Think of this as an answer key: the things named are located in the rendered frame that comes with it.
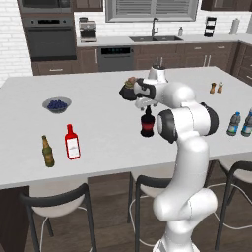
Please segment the white paper towel roll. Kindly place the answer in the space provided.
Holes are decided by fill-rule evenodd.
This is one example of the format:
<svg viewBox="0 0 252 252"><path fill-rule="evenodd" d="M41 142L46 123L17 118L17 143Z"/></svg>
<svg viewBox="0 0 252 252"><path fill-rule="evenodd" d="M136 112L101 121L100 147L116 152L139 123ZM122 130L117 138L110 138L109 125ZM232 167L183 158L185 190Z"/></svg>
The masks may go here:
<svg viewBox="0 0 252 252"><path fill-rule="evenodd" d="M240 23L240 21L237 18L232 21L232 25L231 25L229 34L237 34L239 23Z"/></svg>

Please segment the clear plastic water bottle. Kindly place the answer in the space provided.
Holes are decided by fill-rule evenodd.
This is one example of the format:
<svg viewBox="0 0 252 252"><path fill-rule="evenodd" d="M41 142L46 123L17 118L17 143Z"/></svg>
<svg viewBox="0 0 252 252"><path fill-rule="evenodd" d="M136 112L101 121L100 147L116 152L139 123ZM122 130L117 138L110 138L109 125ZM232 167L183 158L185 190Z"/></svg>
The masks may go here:
<svg viewBox="0 0 252 252"><path fill-rule="evenodd" d="M240 113L236 111L230 118L226 134L229 136L235 136L239 123L240 123Z"/></svg>
<svg viewBox="0 0 252 252"><path fill-rule="evenodd" d="M249 137L251 135L251 132L252 132L252 108L250 109L244 121L242 130L241 130L241 135L244 137Z"/></svg>

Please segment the red bottle with white label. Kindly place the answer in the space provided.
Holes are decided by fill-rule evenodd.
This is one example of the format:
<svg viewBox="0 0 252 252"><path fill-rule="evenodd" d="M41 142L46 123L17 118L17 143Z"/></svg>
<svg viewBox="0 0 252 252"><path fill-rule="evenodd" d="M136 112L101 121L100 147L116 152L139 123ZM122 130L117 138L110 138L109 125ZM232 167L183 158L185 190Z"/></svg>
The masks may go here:
<svg viewBox="0 0 252 252"><path fill-rule="evenodd" d="M67 125L65 145L68 159L77 159L81 156L79 138L78 135L73 131L73 126L71 124Z"/></svg>

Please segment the dark cola plastic bottle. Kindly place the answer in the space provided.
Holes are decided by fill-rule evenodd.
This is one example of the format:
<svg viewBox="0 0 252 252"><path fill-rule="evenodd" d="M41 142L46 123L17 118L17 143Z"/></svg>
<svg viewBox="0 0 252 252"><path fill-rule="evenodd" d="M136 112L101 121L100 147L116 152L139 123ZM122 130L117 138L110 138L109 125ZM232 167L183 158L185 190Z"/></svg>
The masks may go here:
<svg viewBox="0 0 252 252"><path fill-rule="evenodd" d="M151 107L148 105L145 114L141 117L141 135L151 137L154 134L155 118L152 116Z"/></svg>

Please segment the grey bowl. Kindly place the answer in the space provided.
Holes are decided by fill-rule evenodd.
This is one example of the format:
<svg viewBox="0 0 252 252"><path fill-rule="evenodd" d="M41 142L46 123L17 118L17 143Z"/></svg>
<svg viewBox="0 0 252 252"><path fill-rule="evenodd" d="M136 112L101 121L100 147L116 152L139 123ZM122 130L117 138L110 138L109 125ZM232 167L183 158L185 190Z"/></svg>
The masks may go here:
<svg viewBox="0 0 252 252"><path fill-rule="evenodd" d="M72 100L68 97L52 97L47 99L42 106L52 113L63 113L71 105Z"/></svg>

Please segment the olive green glass bottle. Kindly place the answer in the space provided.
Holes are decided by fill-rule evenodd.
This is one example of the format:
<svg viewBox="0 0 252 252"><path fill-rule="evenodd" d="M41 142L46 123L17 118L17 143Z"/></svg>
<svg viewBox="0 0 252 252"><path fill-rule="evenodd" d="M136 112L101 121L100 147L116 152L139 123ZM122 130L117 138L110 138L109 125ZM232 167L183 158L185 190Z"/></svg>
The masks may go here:
<svg viewBox="0 0 252 252"><path fill-rule="evenodd" d="M44 156L45 165L47 167L53 167L54 166L53 152L51 147L49 146L49 143L45 135L42 136L42 144L43 144L42 153Z"/></svg>

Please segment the brown olive rounded object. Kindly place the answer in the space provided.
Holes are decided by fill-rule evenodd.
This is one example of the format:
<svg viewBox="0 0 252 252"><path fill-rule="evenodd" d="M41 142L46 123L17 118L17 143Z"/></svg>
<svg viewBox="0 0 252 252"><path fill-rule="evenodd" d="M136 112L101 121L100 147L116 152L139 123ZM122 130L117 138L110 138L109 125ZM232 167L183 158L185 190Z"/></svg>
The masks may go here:
<svg viewBox="0 0 252 252"><path fill-rule="evenodd" d="M125 86L126 86L127 89L133 89L135 83L136 83L136 78L135 78L135 77L130 77L130 78L125 82Z"/></svg>

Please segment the steel sink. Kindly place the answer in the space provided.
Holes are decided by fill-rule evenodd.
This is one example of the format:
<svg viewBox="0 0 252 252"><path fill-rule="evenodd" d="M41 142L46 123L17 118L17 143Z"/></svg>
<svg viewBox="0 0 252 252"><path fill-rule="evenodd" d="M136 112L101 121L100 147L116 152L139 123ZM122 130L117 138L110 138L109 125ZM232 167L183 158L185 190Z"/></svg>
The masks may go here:
<svg viewBox="0 0 252 252"><path fill-rule="evenodd" d="M168 36L130 36L134 42L151 42L151 41L181 41L182 38L174 35Z"/></svg>

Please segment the dark tap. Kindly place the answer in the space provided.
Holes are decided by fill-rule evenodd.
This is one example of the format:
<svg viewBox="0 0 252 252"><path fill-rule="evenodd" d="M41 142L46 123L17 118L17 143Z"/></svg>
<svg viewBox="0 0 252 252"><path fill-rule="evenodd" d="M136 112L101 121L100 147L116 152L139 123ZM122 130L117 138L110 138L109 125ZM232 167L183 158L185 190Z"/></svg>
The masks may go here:
<svg viewBox="0 0 252 252"><path fill-rule="evenodd" d="M155 24L156 21L158 21L159 18L154 17L152 22L152 37L154 37L158 33L158 29L156 29Z"/></svg>

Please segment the black stool with white seat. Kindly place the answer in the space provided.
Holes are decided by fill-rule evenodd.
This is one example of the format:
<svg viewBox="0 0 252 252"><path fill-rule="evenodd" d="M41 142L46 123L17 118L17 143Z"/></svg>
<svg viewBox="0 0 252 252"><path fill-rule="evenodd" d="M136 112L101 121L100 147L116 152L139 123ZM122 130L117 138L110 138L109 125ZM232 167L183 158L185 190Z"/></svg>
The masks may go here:
<svg viewBox="0 0 252 252"><path fill-rule="evenodd" d="M238 188L234 180L236 181L241 180L240 177L235 175L236 171L252 172L252 161L244 161L244 160L237 161L226 173L226 182L224 183L225 190L224 190L224 195L223 195L223 200L222 200L222 205L221 205L219 227L218 227L217 238L216 238L216 243L215 243L216 251L219 250L220 244L221 244L221 235L222 235L222 230L224 227L224 219L225 219L227 204L228 202L231 201L231 197L233 195L233 192L231 191L231 187Z"/></svg>
<svg viewBox="0 0 252 252"><path fill-rule="evenodd" d="M155 198L171 181L175 163L163 163L151 168L136 168L130 172L127 222L135 233L135 252L140 252L140 199Z"/></svg>
<svg viewBox="0 0 252 252"><path fill-rule="evenodd" d="M28 194L21 193L20 199L26 208L35 252L42 252L43 235L37 237L33 214L44 217L41 229L47 226L49 235L53 236L54 233L50 220L67 216L77 209L87 212L92 246L89 252L97 252L91 197L87 178L75 178L31 185Z"/></svg>

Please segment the pile of blueberries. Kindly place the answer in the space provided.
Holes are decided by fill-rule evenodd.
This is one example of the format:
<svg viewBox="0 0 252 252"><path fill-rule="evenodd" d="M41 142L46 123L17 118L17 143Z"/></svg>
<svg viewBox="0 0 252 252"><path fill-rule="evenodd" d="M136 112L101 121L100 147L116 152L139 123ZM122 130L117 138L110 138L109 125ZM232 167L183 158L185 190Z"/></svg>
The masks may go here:
<svg viewBox="0 0 252 252"><path fill-rule="evenodd" d="M64 109L68 106L68 104L61 99L58 100L52 100L48 105L47 108L50 110L58 110L58 109Z"/></svg>

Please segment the steel microwave oven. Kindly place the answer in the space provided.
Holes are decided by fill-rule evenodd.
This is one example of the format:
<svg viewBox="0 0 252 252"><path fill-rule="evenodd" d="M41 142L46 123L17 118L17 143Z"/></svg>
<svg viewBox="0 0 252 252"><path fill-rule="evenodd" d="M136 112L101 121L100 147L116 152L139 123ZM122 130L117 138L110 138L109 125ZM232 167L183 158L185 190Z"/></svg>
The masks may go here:
<svg viewBox="0 0 252 252"><path fill-rule="evenodd" d="M60 14L72 11L70 0L18 0L22 13Z"/></svg>

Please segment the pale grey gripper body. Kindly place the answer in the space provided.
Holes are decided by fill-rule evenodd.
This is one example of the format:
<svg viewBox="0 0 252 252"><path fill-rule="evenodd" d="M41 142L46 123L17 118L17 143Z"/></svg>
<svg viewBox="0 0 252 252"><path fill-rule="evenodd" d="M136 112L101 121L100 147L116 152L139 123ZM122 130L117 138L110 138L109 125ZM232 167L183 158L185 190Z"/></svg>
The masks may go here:
<svg viewBox="0 0 252 252"><path fill-rule="evenodd" d="M144 110L149 105L157 106L158 102L155 100L149 99L147 97L138 97L135 102L135 106L137 108L140 108L141 110Z"/></svg>

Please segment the dark brown wall cupboards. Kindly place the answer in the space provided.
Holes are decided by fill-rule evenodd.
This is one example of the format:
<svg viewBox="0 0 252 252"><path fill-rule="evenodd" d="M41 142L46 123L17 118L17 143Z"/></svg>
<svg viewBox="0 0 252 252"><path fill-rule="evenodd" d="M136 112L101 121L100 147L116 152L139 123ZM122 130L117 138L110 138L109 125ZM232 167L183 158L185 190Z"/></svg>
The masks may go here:
<svg viewBox="0 0 252 252"><path fill-rule="evenodd" d="M103 0L73 0L75 12L102 12Z"/></svg>
<svg viewBox="0 0 252 252"><path fill-rule="evenodd" d="M252 0L202 0L204 11L252 11Z"/></svg>

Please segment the dark brown base cupboards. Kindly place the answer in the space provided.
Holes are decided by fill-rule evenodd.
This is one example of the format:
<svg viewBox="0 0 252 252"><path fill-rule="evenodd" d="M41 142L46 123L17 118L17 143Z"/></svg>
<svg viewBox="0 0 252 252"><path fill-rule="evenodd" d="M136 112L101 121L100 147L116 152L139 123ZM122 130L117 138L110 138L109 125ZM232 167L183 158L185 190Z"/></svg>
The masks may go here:
<svg viewBox="0 0 252 252"><path fill-rule="evenodd" d="M98 71L96 47L78 47L76 60L32 62L35 76L93 73Z"/></svg>
<svg viewBox="0 0 252 252"><path fill-rule="evenodd" d="M244 42L238 43L231 75L252 87L252 45Z"/></svg>
<svg viewBox="0 0 252 252"><path fill-rule="evenodd" d="M236 42L137 45L134 67L148 70L154 65L166 69L215 66L229 73L236 48Z"/></svg>

